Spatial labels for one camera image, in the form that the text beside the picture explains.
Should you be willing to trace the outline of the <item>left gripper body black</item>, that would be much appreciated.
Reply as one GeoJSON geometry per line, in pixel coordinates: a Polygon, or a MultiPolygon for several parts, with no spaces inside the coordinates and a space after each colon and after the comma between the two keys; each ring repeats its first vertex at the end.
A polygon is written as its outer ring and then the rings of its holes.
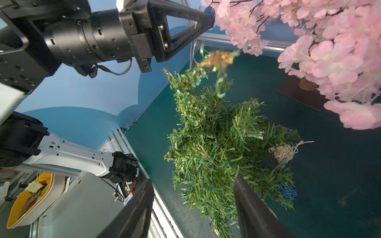
{"type": "Polygon", "coordinates": [[[117,1],[120,22],[142,73],[151,72],[151,60],[165,60],[166,1],[117,1]]]}

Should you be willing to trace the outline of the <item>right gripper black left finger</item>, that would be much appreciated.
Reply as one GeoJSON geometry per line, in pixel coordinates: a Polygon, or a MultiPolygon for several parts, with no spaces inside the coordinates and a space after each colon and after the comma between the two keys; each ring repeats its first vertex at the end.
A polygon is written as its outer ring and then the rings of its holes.
{"type": "Polygon", "coordinates": [[[154,200],[151,179],[141,184],[117,217],[98,235],[99,238],[147,238],[154,200]]]}

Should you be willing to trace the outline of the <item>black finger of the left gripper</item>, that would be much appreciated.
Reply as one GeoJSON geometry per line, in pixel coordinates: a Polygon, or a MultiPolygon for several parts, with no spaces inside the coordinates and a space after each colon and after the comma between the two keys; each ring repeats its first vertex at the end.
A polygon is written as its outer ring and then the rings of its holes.
{"type": "Polygon", "coordinates": [[[173,1],[149,1],[147,7],[157,62],[170,60],[215,24],[212,7],[200,11],[173,1]]]}

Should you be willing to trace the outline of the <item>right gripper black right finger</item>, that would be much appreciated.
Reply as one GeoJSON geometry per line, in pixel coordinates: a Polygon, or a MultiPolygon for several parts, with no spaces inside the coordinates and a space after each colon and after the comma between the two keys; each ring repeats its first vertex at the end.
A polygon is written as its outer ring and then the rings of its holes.
{"type": "Polygon", "coordinates": [[[235,179],[234,197],[242,238],[294,237],[241,177],[235,179]]]}

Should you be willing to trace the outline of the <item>string lights with rattan balls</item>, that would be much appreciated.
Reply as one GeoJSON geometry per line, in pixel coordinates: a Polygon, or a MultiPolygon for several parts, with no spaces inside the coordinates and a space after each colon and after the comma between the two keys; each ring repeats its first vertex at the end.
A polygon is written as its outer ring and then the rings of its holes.
{"type": "MultiPolygon", "coordinates": [[[[197,40],[194,40],[191,43],[191,51],[190,51],[190,67],[192,67],[194,60],[195,49],[198,41],[206,41],[212,42],[216,44],[231,44],[231,38],[227,35],[217,34],[217,33],[203,33],[201,34],[197,40]]],[[[280,41],[270,41],[270,46],[265,46],[265,51],[281,53],[286,49],[286,46],[289,46],[290,43],[280,42],[280,41]]],[[[313,143],[313,141],[301,141],[297,143],[295,146],[279,146],[277,148],[271,148],[269,151],[273,153],[275,159],[278,160],[277,168],[280,169],[281,166],[285,166],[288,162],[290,162],[295,154],[297,154],[298,147],[300,145],[306,143],[313,143]]],[[[280,185],[280,192],[283,196],[295,199],[297,197],[297,191],[293,186],[280,185]]]]}

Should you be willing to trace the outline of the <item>small green christmas tree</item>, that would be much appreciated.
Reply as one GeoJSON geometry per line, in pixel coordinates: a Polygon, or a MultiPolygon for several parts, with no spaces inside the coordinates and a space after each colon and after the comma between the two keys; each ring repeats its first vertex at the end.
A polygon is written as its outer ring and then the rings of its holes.
{"type": "Polygon", "coordinates": [[[216,51],[182,74],[165,70],[180,115],[165,155],[175,165],[174,187],[182,190],[185,204],[211,221],[221,238],[232,237],[231,224],[238,221],[236,177],[245,179],[260,198],[293,208],[292,199],[280,190],[294,185],[290,168],[268,166],[265,158],[272,149],[293,145],[298,132],[269,122],[258,99],[227,100],[233,83],[227,67],[239,54],[216,51]]]}

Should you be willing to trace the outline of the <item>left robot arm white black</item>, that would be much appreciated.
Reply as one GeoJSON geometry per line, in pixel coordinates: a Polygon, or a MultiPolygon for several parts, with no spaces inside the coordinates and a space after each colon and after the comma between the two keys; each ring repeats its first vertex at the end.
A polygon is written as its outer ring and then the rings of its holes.
{"type": "Polygon", "coordinates": [[[88,1],[1,1],[1,166],[44,164],[78,169],[113,183],[133,182],[137,160],[95,151],[59,138],[18,105],[61,64],[94,78],[104,62],[171,59],[211,29],[216,13],[173,1],[123,1],[121,9],[93,12],[88,1]]]}

